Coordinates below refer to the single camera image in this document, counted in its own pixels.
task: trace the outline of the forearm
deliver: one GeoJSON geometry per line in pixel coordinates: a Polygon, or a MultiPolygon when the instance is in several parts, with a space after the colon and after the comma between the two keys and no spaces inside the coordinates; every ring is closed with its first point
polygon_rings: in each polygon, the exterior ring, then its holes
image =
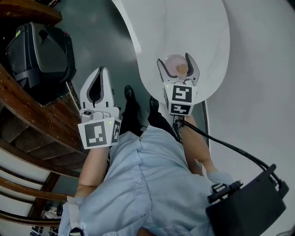
{"type": "Polygon", "coordinates": [[[100,147],[90,150],[79,177],[75,196],[88,196],[103,182],[109,149],[109,147],[100,147]]]}
{"type": "MultiPolygon", "coordinates": [[[[192,116],[186,117],[186,121],[197,127],[192,116]]],[[[195,159],[203,164],[207,173],[218,171],[211,160],[209,147],[202,135],[185,125],[181,128],[181,138],[183,140],[185,158],[192,173],[195,174],[198,171],[195,159]]]]}

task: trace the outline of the yellow-green label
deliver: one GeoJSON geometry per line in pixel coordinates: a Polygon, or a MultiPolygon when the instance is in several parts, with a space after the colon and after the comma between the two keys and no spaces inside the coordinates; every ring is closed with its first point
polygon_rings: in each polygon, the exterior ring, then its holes
{"type": "Polygon", "coordinates": [[[19,34],[20,34],[20,30],[17,32],[17,34],[15,35],[15,37],[19,36],[19,34]]]}

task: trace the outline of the white strap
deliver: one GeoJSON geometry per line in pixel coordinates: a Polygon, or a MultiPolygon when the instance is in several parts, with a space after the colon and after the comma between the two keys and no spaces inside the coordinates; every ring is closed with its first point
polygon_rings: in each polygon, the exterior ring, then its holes
{"type": "Polygon", "coordinates": [[[71,228],[79,228],[79,206],[73,197],[67,196],[71,228]]]}

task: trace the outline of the wooden knob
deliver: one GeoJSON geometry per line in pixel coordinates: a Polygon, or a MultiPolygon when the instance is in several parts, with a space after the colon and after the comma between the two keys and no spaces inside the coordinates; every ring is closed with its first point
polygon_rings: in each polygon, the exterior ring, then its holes
{"type": "Polygon", "coordinates": [[[177,66],[177,70],[181,74],[187,74],[189,71],[189,67],[186,64],[181,64],[177,66]]]}

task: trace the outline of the black trousers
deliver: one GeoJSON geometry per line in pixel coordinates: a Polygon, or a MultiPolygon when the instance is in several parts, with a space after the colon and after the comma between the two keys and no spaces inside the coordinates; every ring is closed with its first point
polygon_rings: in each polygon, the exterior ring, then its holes
{"type": "MultiPolygon", "coordinates": [[[[141,125],[137,118],[139,111],[139,105],[135,100],[130,100],[126,103],[125,112],[123,113],[123,120],[121,123],[120,135],[131,131],[137,136],[142,135],[141,125]]],[[[173,131],[173,128],[169,125],[168,121],[162,116],[160,112],[151,112],[147,119],[151,126],[163,129],[171,134],[177,142],[179,139],[173,131]]]]}

